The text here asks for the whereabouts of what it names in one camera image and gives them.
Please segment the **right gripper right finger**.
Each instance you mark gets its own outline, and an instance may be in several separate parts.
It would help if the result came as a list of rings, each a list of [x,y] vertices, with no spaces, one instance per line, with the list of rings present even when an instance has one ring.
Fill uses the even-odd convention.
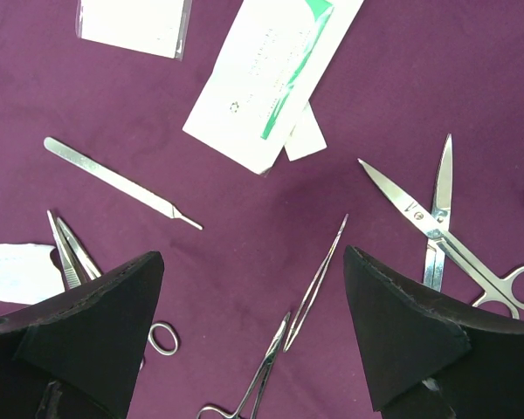
[[[473,308],[349,246],[349,311],[384,418],[524,418],[524,321]]]

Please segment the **steel scalpel handle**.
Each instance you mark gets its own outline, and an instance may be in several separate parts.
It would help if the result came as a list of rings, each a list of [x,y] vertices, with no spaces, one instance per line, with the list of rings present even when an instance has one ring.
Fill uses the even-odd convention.
[[[50,136],[45,137],[44,147],[54,155],[61,159],[70,162],[108,185],[118,189],[119,191],[133,197],[137,201],[149,206],[153,210],[165,215],[171,219],[180,219],[185,223],[202,230],[203,226],[200,223],[193,221],[185,216],[173,203],[154,194],[153,192],[143,188],[141,185],[132,182],[122,175],[115,173],[113,170],[106,168],[91,158],[83,155],[77,150],[68,147],[66,144],[58,141]]]

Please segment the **steel forceps tweezers ridged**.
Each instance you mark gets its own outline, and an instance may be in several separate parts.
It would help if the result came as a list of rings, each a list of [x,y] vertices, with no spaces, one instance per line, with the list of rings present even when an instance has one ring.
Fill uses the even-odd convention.
[[[62,265],[63,273],[65,274],[66,283],[69,289],[73,289],[82,285],[82,280],[79,277],[74,256],[64,235],[60,232],[55,216],[50,210],[47,210],[47,216],[49,219],[49,224],[52,228],[55,244],[59,251],[60,263]]]

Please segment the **white blue suture packet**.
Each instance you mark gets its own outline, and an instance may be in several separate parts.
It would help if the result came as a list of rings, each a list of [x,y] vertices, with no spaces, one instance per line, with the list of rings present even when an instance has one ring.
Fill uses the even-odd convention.
[[[34,305],[64,292],[47,244],[0,244],[0,302]]]

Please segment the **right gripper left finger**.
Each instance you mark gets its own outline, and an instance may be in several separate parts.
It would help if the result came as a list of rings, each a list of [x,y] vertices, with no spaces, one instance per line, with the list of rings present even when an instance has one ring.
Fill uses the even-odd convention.
[[[0,317],[0,418],[124,418],[162,286],[150,251]]]

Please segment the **white green sterile pouch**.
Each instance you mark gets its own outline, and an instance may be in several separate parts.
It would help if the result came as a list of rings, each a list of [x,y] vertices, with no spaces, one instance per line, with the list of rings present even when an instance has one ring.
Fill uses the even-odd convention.
[[[360,1],[244,1],[183,130],[260,175],[276,161]]]

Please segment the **steel plain tweezers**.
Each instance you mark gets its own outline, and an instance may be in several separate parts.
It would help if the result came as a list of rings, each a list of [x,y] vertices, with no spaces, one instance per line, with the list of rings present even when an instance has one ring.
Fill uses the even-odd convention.
[[[298,307],[298,310],[293,316],[292,324],[289,326],[285,343],[283,346],[283,352],[286,353],[289,351],[291,345],[297,338],[300,329],[302,328],[307,315],[309,314],[314,301],[316,300],[316,297],[318,296],[318,292],[321,288],[322,282],[324,278],[326,277],[326,274],[328,272],[328,267],[330,265],[330,262],[334,256],[335,250],[337,248],[338,243],[340,242],[341,235],[346,227],[347,221],[348,221],[349,214],[346,214],[342,221],[340,228],[338,229],[334,240],[327,251],[326,256],[322,260],[319,268],[317,269],[316,273],[314,274],[313,279],[311,280],[308,288],[305,291],[305,294],[300,302],[300,305]]]

